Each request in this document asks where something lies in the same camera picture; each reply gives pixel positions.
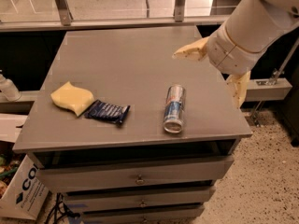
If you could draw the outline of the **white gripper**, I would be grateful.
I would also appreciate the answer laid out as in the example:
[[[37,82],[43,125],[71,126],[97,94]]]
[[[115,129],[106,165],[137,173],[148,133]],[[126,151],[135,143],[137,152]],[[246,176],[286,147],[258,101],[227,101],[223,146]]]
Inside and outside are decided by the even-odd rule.
[[[245,102],[250,71],[265,53],[267,29],[263,26],[231,28],[227,21],[209,38],[179,48],[173,59],[201,61],[206,55],[223,74],[236,108]]]

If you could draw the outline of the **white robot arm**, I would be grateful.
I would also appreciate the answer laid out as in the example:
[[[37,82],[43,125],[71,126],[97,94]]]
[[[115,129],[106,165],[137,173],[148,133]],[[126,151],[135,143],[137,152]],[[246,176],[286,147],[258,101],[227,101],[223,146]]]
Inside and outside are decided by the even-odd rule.
[[[250,71],[280,37],[298,27],[299,0],[241,0],[210,36],[174,52],[175,59],[210,63],[226,74],[235,106],[243,105]]]

